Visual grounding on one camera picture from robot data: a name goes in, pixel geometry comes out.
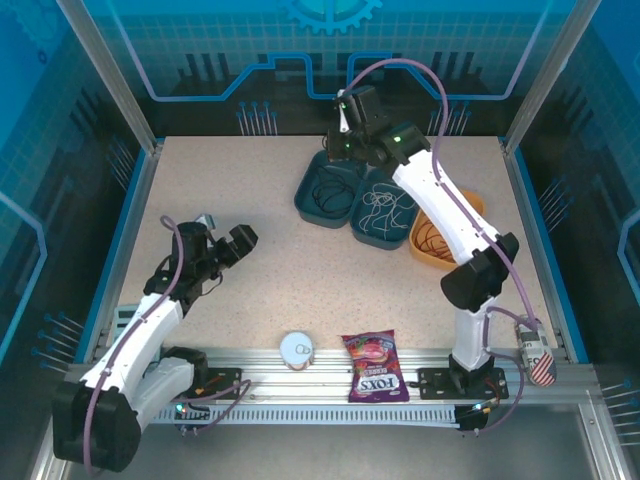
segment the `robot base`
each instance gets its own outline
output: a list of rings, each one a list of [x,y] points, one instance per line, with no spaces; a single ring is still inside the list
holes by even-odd
[[[458,390],[448,368],[418,369],[418,385],[421,400],[490,400],[496,395],[485,380],[489,380],[500,394],[509,398],[509,389],[501,368],[491,368],[482,377],[469,384],[464,393]]]
[[[207,373],[207,395],[215,395],[242,381],[240,368],[209,368]],[[221,400],[236,400],[240,396],[239,388],[220,397]]]

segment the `snack bag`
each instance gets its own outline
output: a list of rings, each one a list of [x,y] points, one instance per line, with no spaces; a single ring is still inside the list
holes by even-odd
[[[349,402],[408,402],[393,330],[343,335],[353,360],[353,383]]]

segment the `blue wall panel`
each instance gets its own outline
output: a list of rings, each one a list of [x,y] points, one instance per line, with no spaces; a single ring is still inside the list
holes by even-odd
[[[77,346],[45,319],[84,323],[139,146],[55,1],[0,0],[0,72],[0,478],[14,479]]]
[[[621,376],[640,373],[638,19],[602,1],[522,143],[589,356]]]
[[[497,1],[88,2],[159,135],[274,134],[257,122],[266,111],[256,112],[251,126],[236,121],[246,113],[241,103],[252,101],[269,102],[278,133],[323,133],[337,90],[392,56],[420,60],[443,78],[458,102],[458,119],[466,120],[450,134],[504,133],[572,6],[570,0],[507,7]],[[399,120],[429,130],[440,107],[421,74],[388,68],[369,81]]]

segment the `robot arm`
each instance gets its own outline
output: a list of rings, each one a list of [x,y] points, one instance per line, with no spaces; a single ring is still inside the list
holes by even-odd
[[[198,222],[182,223],[178,230],[184,251],[181,271],[177,272],[178,240],[174,235],[172,254],[147,281],[145,296],[124,332],[79,382],[63,382],[58,387],[52,408],[56,457],[83,462],[85,418],[91,396],[105,373],[89,444],[92,464],[116,472],[131,462],[142,432],[158,411],[179,394],[191,396],[206,383],[206,355],[187,348],[170,349],[152,372],[145,375],[145,371],[166,336],[202,295],[204,282],[220,278],[223,269],[248,255],[258,237],[246,225],[231,230],[230,242],[214,240],[207,226]],[[147,316],[176,273],[179,279],[173,291]]]
[[[336,99],[340,120],[327,134],[330,161],[354,159],[386,172],[403,188],[446,240],[457,268],[441,280],[442,290],[455,307],[456,343],[450,373],[461,393],[493,366],[483,346],[487,308],[502,291],[508,271],[488,242],[471,224],[457,201],[513,261],[519,245],[478,215],[438,164],[434,172],[431,146],[411,123],[393,126],[373,87],[362,87]]]

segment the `table surface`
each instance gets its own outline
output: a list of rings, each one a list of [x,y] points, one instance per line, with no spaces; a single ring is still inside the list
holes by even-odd
[[[248,224],[258,245],[225,271],[218,289],[196,301],[167,344],[277,348],[286,332],[302,330],[316,348],[341,348],[341,334],[395,329],[398,348],[452,347],[453,307],[440,290],[443,271],[417,262],[408,242],[384,251],[358,242],[348,225],[332,230],[298,215],[293,197],[320,148],[320,137],[167,138],[119,304],[140,300],[146,280],[170,251],[162,214],[183,222],[211,213],[216,238]],[[484,199],[485,218],[519,239],[516,268],[551,332],[498,140],[446,138],[441,156],[458,187]],[[511,279],[498,304],[524,311]],[[556,346],[553,335],[550,340]],[[516,346],[510,321],[493,322],[490,343]]]

